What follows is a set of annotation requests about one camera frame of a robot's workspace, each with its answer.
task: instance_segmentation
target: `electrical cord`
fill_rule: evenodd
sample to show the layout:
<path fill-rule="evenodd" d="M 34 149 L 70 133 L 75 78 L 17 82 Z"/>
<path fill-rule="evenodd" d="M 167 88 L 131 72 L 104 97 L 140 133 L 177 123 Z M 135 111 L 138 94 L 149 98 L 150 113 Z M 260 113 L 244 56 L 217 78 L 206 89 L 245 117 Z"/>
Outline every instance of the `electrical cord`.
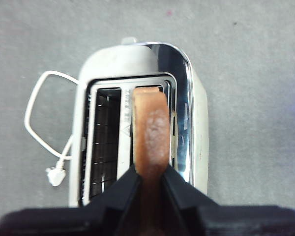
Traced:
<path fill-rule="evenodd" d="M 59 160 L 56 163 L 55 167 L 51 167 L 51 168 L 47 168 L 46 172 L 47 172 L 47 177 L 49 180 L 49 183 L 52 186 L 59 186 L 61 184 L 61 182 L 63 181 L 64 177 L 65 177 L 65 170 L 63 169 L 64 166 L 64 161 L 65 160 L 71 160 L 72 156 L 67 156 L 71 145 L 72 145 L 72 139 L 73 136 L 71 134 L 71 136 L 69 137 L 67 143 L 65 144 L 62 153 L 59 153 L 58 151 L 54 150 L 48 143 L 46 143 L 31 127 L 30 125 L 30 117 L 31 117 L 31 113 L 33 110 L 33 106 L 35 103 L 35 100 L 37 98 L 38 92 L 41 88 L 41 86 L 43 85 L 43 83 L 45 82 L 46 78 L 50 75 L 57 75 L 60 77 L 63 77 L 65 79 L 70 80 L 71 82 L 78 84 L 79 81 L 74 79 L 73 77 L 66 75 L 64 73 L 58 72 L 58 71 L 52 71 L 52 70 L 48 70 L 45 71 L 38 79 L 36 85 L 33 88 L 33 91 L 29 97 L 29 102 L 28 105 L 26 107 L 26 111 L 25 111 L 25 117 L 24 117 L 24 126 L 25 129 L 29 132 L 29 134 L 32 135 L 32 137 L 38 141 L 46 150 L 48 150 L 52 155 L 56 156 L 59 158 Z"/>

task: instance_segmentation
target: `toaster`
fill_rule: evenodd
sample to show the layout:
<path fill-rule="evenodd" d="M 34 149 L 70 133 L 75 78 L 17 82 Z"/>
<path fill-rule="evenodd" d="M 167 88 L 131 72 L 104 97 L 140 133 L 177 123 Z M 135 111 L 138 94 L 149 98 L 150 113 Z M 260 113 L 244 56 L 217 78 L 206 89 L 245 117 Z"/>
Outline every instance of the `toaster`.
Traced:
<path fill-rule="evenodd" d="M 207 192 L 207 95 L 187 55 L 164 42 L 101 49 L 82 66 L 76 91 L 69 206 L 87 205 L 133 164 L 132 91 L 159 87 L 170 111 L 169 164 Z"/>

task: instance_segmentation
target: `toaster heating element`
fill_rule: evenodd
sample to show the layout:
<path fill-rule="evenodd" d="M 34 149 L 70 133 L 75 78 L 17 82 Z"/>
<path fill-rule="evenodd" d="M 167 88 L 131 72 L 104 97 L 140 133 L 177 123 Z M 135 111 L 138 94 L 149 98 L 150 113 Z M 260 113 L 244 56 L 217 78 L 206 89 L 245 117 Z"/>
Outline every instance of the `toaster heating element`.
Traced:
<path fill-rule="evenodd" d="M 135 162 L 132 91 L 159 87 L 170 111 L 169 164 L 207 192 L 207 96 L 188 57 L 160 42 L 102 49 L 83 65 L 76 93 L 69 205 L 86 205 Z"/>

